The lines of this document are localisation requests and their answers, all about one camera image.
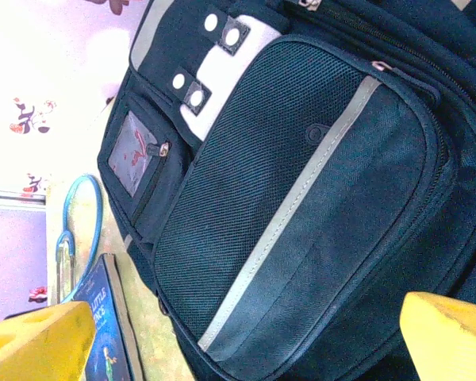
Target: yellow object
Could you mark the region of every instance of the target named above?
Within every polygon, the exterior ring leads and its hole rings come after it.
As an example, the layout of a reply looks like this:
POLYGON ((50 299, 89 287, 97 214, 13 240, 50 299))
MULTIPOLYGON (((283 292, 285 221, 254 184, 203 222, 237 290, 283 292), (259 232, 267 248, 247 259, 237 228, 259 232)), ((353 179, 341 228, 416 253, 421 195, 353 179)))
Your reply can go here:
POLYGON ((476 381, 476 305, 410 292, 400 327, 421 381, 476 381))
POLYGON ((94 319, 85 302, 2 321, 0 381, 79 380, 94 337, 94 319))

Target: front pocket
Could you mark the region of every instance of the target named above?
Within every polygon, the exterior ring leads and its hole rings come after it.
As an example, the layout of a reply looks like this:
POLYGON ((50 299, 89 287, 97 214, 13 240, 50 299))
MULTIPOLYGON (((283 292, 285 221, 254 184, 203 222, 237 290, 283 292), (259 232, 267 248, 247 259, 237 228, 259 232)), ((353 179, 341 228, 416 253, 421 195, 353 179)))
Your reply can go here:
POLYGON ((190 162, 171 123, 146 99, 126 94, 109 121, 98 162, 110 196, 135 233, 152 242, 190 162))
POLYGON ((446 179, 436 130, 420 99, 370 63, 300 37, 266 46, 155 248, 174 319, 232 377, 272 375, 446 179))

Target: gray reflective strip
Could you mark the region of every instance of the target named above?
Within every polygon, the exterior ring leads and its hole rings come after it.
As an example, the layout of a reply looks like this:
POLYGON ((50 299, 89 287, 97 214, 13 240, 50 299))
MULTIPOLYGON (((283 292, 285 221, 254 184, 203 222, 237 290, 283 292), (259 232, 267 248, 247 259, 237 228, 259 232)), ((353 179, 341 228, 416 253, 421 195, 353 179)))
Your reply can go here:
POLYGON ((235 279, 219 307, 213 320, 209 324, 198 344, 203 351, 206 351, 221 331, 225 322, 229 319, 238 301, 247 290, 248 285, 254 279, 255 274, 261 268, 264 260, 268 257, 282 231, 293 217, 301 202, 309 192, 310 188, 321 173, 329 158, 344 138, 344 135, 352 127, 358 116, 362 113, 370 97, 381 83, 370 76, 360 83, 352 100, 347 105, 346 110, 340 115, 337 121, 330 128, 309 162, 298 176, 293 187, 271 219, 270 224, 264 230, 258 243, 252 250, 245 265, 235 279))
POLYGON ((132 237, 127 236, 124 240, 125 251, 129 250, 129 246, 132 243, 132 237))
POLYGON ((175 0, 155 0, 152 3, 130 52, 130 61, 136 70, 139 69, 152 46, 160 20, 173 2, 175 0))

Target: dark blue backpack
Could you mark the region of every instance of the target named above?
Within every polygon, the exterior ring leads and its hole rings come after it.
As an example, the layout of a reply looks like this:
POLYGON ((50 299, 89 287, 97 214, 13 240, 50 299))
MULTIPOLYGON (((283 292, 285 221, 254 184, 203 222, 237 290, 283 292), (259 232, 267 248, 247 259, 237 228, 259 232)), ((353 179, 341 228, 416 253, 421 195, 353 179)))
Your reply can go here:
POLYGON ((475 9, 150 1, 98 166, 197 379, 416 379, 405 294, 476 303, 475 9))

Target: wall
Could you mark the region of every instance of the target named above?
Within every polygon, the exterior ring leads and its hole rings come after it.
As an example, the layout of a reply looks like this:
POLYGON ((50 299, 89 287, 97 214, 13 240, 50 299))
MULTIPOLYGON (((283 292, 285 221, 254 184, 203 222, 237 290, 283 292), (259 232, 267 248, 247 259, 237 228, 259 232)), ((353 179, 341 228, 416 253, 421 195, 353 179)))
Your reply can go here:
POLYGON ((0 210, 0 321, 46 306, 29 302, 29 291, 46 284, 45 213, 0 210))
POLYGON ((27 173, 45 181, 69 166, 62 148, 116 94, 146 5, 0 0, 0 188, 20 192, 27 173))

